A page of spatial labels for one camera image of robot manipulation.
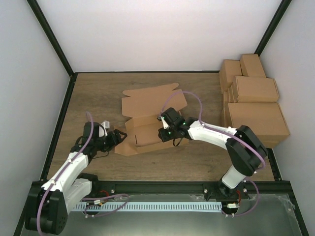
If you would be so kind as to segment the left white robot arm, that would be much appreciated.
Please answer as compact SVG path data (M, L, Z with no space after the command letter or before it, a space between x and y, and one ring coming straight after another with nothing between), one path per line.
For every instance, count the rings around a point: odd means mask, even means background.
M109 130L109 122L86 122L70 153L49 179L33 182L26 201L25 227L40 234L59 235L67 222L69 213L81 201L101 206L109 196L98 199L98 177L82 171L98 152L108 154L122 143L127 133Z

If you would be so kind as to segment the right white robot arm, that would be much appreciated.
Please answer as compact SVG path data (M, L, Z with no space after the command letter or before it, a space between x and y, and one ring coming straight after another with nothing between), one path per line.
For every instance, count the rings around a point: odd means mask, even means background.
M221 127L197 118L185 119L174 108L167 109L157 119L163 125L158 130L158 137L164 143L188 139L210 143L227 151L232 165L218 186L218 191L224 198L232 197L242 181L265 167L267 148L248 126Z

